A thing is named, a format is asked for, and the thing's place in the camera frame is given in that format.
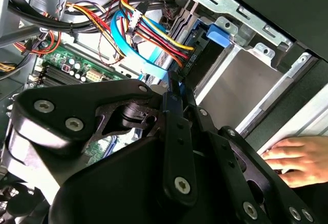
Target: green circuit board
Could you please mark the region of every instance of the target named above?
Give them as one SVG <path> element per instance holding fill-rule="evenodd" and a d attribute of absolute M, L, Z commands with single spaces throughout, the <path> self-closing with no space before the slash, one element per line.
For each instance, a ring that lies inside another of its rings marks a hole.
<path fill-rule="evenodd" d="M 109 136 L 109 137 L 99 140 L 97 142 L 90 143 L 87 146 L 85 154 L 90 156 L 87 166 L 100 161 L 104 157 L 106 151 L 108 150 L 109 146 L 112 143 L 112 140 L 113 140 L 113 137 Z"/>
<path fill-rule="evenodd" d="M 73 54 L 72 52 L 66 50 L 61 46 L 59 46 L 53 53 L 44 55 L 42 59 L 66 73 L 68 73 L 70 70 L 74 70 L 75 65 L 79 65 L 80 68 L 76 70 L 81 71 L 84 74 L 87 74 L 88 71 L 92 70 L 95 73 L 99 73 L 100 74 L 99 76 L 102 75 L 102 78 L 100 78 L 99 81 L 101 81 L 102 79 L 104 80 L 122 79 L 121 77 L 117 76 L 111 68 L 109 67 L 107 69 L 101 68 L 98 65 L 84 59 L 83 57 Z"/>
<path fill-rule="evenodd" d="M 82 81 L 70 71 L 82 72 L 86 80 Z M 90 82 L 101 82 L 109 80 L 120 80 L 124 76 L 116 75 L 117 72 L 111 68 L 104 68 L 101 65 L 84 59 L 64 47 L 59 46 L 53 53 L 37 58 L 32 74 L 29 76 L 28 88 L 43 88 L 61 85 L 75 85 Z M 101 160 L 112 144 L 113 137 L 101 139 L 90 143 L 85 151 L 87 156 L 86 166 L 92 165 Z"/>

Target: hand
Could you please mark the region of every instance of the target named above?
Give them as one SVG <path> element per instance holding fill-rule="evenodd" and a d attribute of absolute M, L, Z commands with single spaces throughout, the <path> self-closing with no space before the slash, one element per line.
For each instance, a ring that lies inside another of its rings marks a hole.
<path fill-rule="evenodd" d="M 275 144 L 262 158 L 292 188 L 328 181 L 328 137 L 288 138 Z"/>

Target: ram slot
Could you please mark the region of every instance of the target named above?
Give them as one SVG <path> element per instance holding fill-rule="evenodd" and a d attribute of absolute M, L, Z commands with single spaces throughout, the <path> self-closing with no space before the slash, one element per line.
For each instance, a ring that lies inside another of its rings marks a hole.
<path fill-rule="evenodd" d="M 46 77 L 44 77 L 44 79 L 42 79 L 42 84 L 45 87 L 57 87 L 57 86 L 62 86 L 62 84 L 52 80 L 52 79 L 48 79 Z"/>
<path fill-rule="evenodd" d="M 50 76 L 52 79 L 58 79 L 65 85 L 75 85 L 81 84 L 83 82 L 77 80 L 73 76 L 61 72 L 61 70 L 56 69 L 53 66 L 47 66 L 44 72 L 44 75 Z"/>
<path fill-rule="evenodd" d="M 55 75 L 61 76 L 66 79 L 70 79 L 74 84 L 81 84 L 82 82 L 74 78 L 73 76 L 62 72 L 61 70 L 53 67 L 53 66 L 48 66 L 47 67 L 47 73 L 53 73 Z"/>
<path fill-rule="evenodd" d="M 63 85 L 75 85 L 78 84 L 76 82 L 73 82 L 71 79 L 66 78 L 66 76 L 59 76 L 55 73 L 51 73 L 51 72 L 47 72 L 45 75 L 45 77 L 51 78 L 54 81 L 60 82 Z"/>

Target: silver screw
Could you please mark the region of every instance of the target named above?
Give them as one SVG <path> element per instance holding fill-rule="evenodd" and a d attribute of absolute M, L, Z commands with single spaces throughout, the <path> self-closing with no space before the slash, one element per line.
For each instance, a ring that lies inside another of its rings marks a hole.
<path fill-rule="evenodd" d="M 232 130 L 232 129 L 228 129 L 228 133 L 229 133 L 231 136 L 236 136 L 235 131 Z"/>
<path fill-rule="evenodd" d="M 49 46 L 48 42 L 46 42 L 46 41 L 42 41 L 41 45 L 42 45 L 43 48 L 46 48 L 46 47 Z"/>
<path fill-rule="evenodd" d="M 202 115 L 205 115 L 205 116 L 207 115 L 206 110 L 204 110 L 204 109 L 200 109 L 199 111 L 200 111 L 200 113 L 201 113 Z"/>
<path fill-rule="evenodd" d="M 303 56 L 303 57 L 300 58 L 300 60 L 301 60 L 301 62 L 306 61 L 307 60 L 307 57 L 306 56 Z"/>
<path fill-rule="evenodd" d="M 175 185 L 175 188 L 182 194 L 190 193 L 190 185 L 189 185 L 189 182 L 185 178 L 176 177 L 174 180 L 174 185 Z"/>
<path fill-rule="evenodd" d="M 246 214 L 248 214 L 251 219 L 253 219 L 253 220 L 257 219 L 257 211 L 250 202 L 244 202 L 242 204 L 242 206 L 243 206 Z"/>
<path fill-rule="evenodd" d="M 50 101 L 38 100 L 34 103 L 34 108 L 41 113 L 50 113 L 55 109 L 55 106 Z"/>
<path fill-rule="evenodd" d="M 74 132 L 81 131 L 84 127 L 83 122 L 78 118 L 68 118 L 65 122 L 66 127 Z"/>
<path fill-rule="evenodd" d="M 310 213 L 307 210 L 302 209 L 302 213 L 306 217 L 306 219 L 308 219 L 310 222 L 313 222 L 313 217 L 310 215 Z"/>
<path fill-rule="evenodd" d="M 301 216 L 300 214 L 297 212 L 297 210 L 293 207 L 289 207 L 289 212 L 292 214 L 292 216 L 296 219 L 296 220 L 301 220 Z"/>
<path fill-rule="evenodd" d="M 139 86 L 139 89 L 142 90 L 143 92 L 148 92 L 147 88 L 144 86 Z"/>

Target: finger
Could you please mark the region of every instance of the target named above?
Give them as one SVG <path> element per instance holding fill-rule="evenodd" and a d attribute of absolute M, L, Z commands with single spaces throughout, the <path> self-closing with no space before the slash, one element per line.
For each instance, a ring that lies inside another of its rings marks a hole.
<path fill-rule="evenodd" d="M 280 178 L 291 188 L 307 186 L 306 174 L 302 171 L 294 171 L 279 175 Z"/>
<path fill-rule="evenodd" d="M 264 160 L 279 158 L 295 158 L 305 156 L 304 147 L 276 147 L 262 155 Z"/>
<path fill-rule="evenodd" d="M 281 158 L 265 160 L 273 170 L 294 169 L 303 170 L 304 165 L 301 163 L 301 157 L 297 158 Z"/>
<path fill-rule="evenodd" d="M 277 148 L 277 147 L 298 147 L 298 146 L 304 146 L 306 141 L 302 138 L 286 138 L 283 139 L 282 141 L 279 141 L 276 143 L 272 148 Z"/>

